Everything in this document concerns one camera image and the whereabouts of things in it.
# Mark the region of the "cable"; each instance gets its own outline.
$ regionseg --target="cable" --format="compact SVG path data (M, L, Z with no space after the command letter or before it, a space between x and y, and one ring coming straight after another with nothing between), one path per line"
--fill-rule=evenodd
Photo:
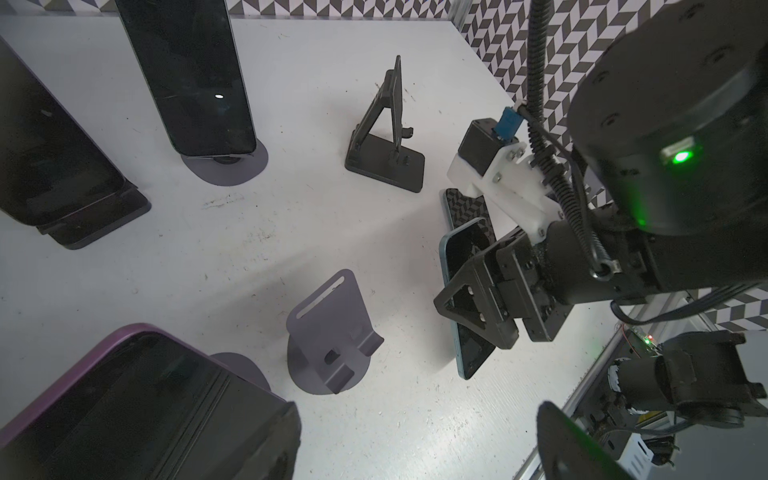
M683 420L680 423L677 423L676 425L672 425L668 429L640 429L638 427L608 427L606 430L603 431L602 435L600 435L599 442L602 442L605 440L605 437L612 432L629 432L629 433L639 433L641 435L653 435L656 437L665 437L667 435L674 435L676 433L680 433L685 429L690 428L694 424Z
M624 327L626 325L627 325L626 323L622 323L621 324L621 335L623 335L624 336L624 340L627 341L627 345L629 345L629 349L632 350L635 355L637 355L638 359L641 359L643 357L640 356L640 353L637 353L637 349L632 346L632 344L630 343L629 339L627 338L627 331L624 329Z
M592 228L589 218L587 192L584 189L584 176L581 174L581 168L578 162L574 159L573 155L571 155L571 152L568 151L568 149L566 149L553 134L549 133L547 129L544 128L544 125L542 125L540 121L533 118L531 112L528 111L525 105L518 107L518 113L528 122L528 125L531 125L539 133L544 135L544 137L560 151L563 158L565 158L565 160L568 162L568 165L571 167L571 175L573 176L573 181L571 183L573 184L573 188L576 192L576 200L579 203L579 210L581 211L581 218L583 219L582 221L584 224L584 231L589 233L587 237L589 240L592 240L590 242L590 253L595 260L600 260L600 257L598 256L597 245L594 242L593 236L591 235Z
M600 238L591 229L588 219L588 207L586 206L586 194L584 194L584 179L581 170L573 160L570 152L564 155L573 170L574 187L565 179L562 166L554 160L551 153L547 152L545 137L550 141L553 137L541 125L544 117L544 67L547 53L547 27L549 24L551 0L531 0L530 15L528 16L528 104L523 110L523 115L528 120L528 138L531 141L531 149L536 160L537 167L544 174L548 185L552 188L554 196L563 210L568 225L578 240L582 252L587 257L592 275L598 280L609 280L613 276L612 262ZM562 148L559 142L553 143L555 147Z
M719 289L712 290L712 292L702 296L698 300L694 300L693 302L688 303L687 305L683 305L680 308L676 308L670 312L662 313L659 316L655 316L652 319L644 321L635 320L629 317L626 313L622 312L621 308L618 306L618 303L616 303L616 300L611 302L611 312L613 312L614 315L622 322L633 326L642 326L647 325L648 323L671 322L672 320L680 320L688 318L689 316L703 313L710 308L713 308L727 300L732 299L739 293L746 292L747 290L751 290L759 285L759 283L743 283L740 285L724 286Z

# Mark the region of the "rectangular stand base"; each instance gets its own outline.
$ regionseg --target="rectangular stand base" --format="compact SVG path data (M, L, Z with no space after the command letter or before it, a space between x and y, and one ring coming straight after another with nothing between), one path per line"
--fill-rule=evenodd
M400 147L400 157L395 163L389 159L389 153L394 149L395 145L391 141L368 134L359 152L350 150L344 166L349 171L386 184L416 193L422 191L424 155L410 148Z
M72 215L38 227L64 248L77 250L122 227L152 208L149 200L128 180L123 188Z

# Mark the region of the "gray phone stand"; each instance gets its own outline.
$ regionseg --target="gray phone stand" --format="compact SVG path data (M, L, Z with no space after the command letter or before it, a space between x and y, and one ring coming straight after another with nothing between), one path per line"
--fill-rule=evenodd
M261 140L250 154L231 154L219 157L188 157L181 155L184 164L200 179L221 187L244 184L266 168L269 154Z
M339 279L341 284L315 303ZM357 385L368 371L371 355L384 343L373 331L351 270L339 271L297 305L286 328L288 372L296 386L314 395Z

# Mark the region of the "white table surface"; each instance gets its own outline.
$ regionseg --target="white table surface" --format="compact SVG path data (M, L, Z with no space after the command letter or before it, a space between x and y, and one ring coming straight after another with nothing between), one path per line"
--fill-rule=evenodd
M297 403L298 480L511 478L535 444L539 403L564 403L615 319L604 303L577 306L553 343L522 333L472 380L456 373L432 305L448 229L440 191L469 122L497 118L507 94L449 22L232 23L270 163L216 187L171 147L118 18L0 18L0 35L153 205L77 251L0 214L0 424L109 332L149 322L249 356ZM415 128L404 145L426 156L420 194L343 166L397 54ZM385 112L374 133L389 125ZM500 235L513 223L498 213ZM386 341L359 385L312 396L288 375L285 320L342 268Z

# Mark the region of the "geometric patterned wall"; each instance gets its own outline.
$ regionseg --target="geometric patterned wall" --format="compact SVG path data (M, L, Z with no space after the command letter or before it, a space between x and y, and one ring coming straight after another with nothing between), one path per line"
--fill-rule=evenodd
M545 70L545 126L571 142L565 115L581 80L617 37L632 31L664 0L554 0ZM530 0L475 0L461 32L513 101L525 98L525 40Z
M702 289L699 295L709 293ZM737 295L721 303L705 315L721 329L732 332L768 329L768 286Z
M272 18L446 18L449 0L226 0L231 15ZM114 0L0 0L0 14L112 13Z

